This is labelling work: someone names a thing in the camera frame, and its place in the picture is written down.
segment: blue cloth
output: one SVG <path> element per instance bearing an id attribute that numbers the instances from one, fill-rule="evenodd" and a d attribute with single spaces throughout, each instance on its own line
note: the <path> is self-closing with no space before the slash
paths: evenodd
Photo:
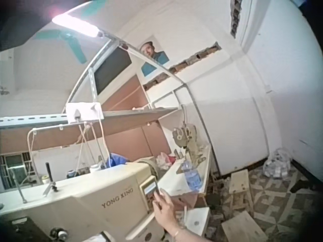
<path id="1" fill-rule="evenodd" d="M 159 64 L 165 64 L 166 62 L 168 62 L 170 59 L 168 59 L 166 53 L 164 51 L 161 52 L 157 52 L 155 53 L 155 55 L 153 56 L 153 59 L 155 61 L 157 61 Z M 142 67 L 141 67 L 141 71 L 143 73 L 144 76 L 149 75 L 150 73 L 152 73 L 154 70 L 156 70 L 156 67 L 152 66 L 149 63 L 145 63 Z"/>
<path id="2" fill-rule="evenodd" d="M 115 153 L 110 154 L 110 163 L 111 167 L 117 166 L 117 165 L 124 165 L 126 162 L 129 162 L 129 160 L 126 157 L 123 157 L 122 155 L 118 155 Z M 106 167 L 109 168 L 109 159 L 106 161 Z"/>

